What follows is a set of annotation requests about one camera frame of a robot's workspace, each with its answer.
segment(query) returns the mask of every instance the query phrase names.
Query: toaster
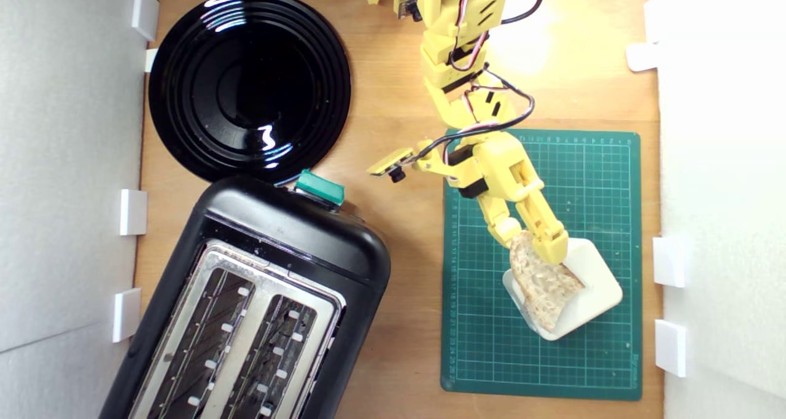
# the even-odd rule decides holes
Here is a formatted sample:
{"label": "toaster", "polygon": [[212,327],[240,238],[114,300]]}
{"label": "toaster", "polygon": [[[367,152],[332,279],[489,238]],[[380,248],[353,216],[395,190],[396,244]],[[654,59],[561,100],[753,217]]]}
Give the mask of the toaster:
{"label": "toaster", "polygon": [[390,276],[384,243],[307,170],[211,184],[176,243],[101,419],[328,418]]}

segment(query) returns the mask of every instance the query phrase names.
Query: white plate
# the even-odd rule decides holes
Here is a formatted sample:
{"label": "white plate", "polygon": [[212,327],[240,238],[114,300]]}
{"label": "white plate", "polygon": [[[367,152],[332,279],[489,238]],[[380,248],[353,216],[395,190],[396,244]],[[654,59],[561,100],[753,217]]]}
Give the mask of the white plate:
{"label": "white plate", "polygon": [[513,272],[508,270],[502,275],[502,282],[527,325],[545,340],[558,340],[623,300],[620,284],[592,241],[570,238],[567,241],[567,257],[562,264],[584,284],[584,289],[573,296],[562,310],[554,332],[538,326],[523,310],[524,295]]}

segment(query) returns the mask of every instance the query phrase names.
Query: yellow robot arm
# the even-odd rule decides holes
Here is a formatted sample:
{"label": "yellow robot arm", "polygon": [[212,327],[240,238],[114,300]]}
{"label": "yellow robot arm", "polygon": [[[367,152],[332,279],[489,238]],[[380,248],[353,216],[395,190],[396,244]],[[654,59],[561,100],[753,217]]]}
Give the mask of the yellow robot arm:
{"label": "yellow robot arm", "polygon": [[[394,182],[404,179],[408,167],[444,176],[450,187],[477,200],[492,237],[506,248],[522,231],[508,211],[507,203],[514,203],[533,234],[539,256],[547,262],[562,262],[567,254],[567,231],[543,197],[543,181],[523,145],[505,131],[532,113],[534,100],[491,72],[485,62],[489,30],[507,21],[502,19],[505,0],[394,1],[399,18],[412,15],[426,26],[421,44],[424,85],[446,126],[457,131],[399,149],[371,166],[368,173],[389,175]],[[462,86],[469,87],[460,98],[449,100],[447,95]],[[529,101],[527,111],[514,110],[509,92]],[[447,144],[455,139],[460,139],[456,150],[447,152]],[[441,153],[440,146],[445,147]]]}

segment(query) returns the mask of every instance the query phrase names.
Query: wooden table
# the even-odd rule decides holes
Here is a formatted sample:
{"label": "wooden table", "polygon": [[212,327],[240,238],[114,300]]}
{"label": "wooden table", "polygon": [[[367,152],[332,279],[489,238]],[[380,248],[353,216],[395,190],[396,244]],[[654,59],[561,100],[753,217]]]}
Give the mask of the wooden table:
{"label": "wooden table", "polygon": [[[158,38],[203,0],[160,0]],[[422,24],[398,21],[391,0],[303,0],[338,30],[351,60],[353,100],[343,135],[314,172],[346,186],[346,198],[384,238],[390,284],[339,418],[663,417],[663,375],[654,363],[651,237],[660,230],[656,76],[631,74],[625,47],[644,38],[645,0],[545,0],[525,22],[495,29],[493,67],[537,100],[533,128],[637,131],[641,135],[644,239],[644,396],[640,402],[447,393],[440,388],[442,184],[410,173],[402,183],[364,173],[379,153],[440,136],[443,125],[421,83]],[[146,307],[186,218],[207,183],[172,159],[146,106],[141,188],[149,193],[136,282]]]}

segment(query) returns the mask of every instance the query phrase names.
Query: green cutting mat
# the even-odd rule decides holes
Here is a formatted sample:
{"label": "green cutting mat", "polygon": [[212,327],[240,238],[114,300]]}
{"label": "green cutting mat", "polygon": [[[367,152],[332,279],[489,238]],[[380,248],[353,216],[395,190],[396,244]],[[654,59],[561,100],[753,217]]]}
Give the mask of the green cutting mat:
{"label": "green cutting mat", "polygon": [[502,285],[508,251],[489,234],[477,202],[446,187],[442,386],[474,393],[638,400],[639,137],[604,131],[511,133],[527,148],[556,217],[571,237],[595,243],[623,288],[623,301],[558,341],[542,340]]}

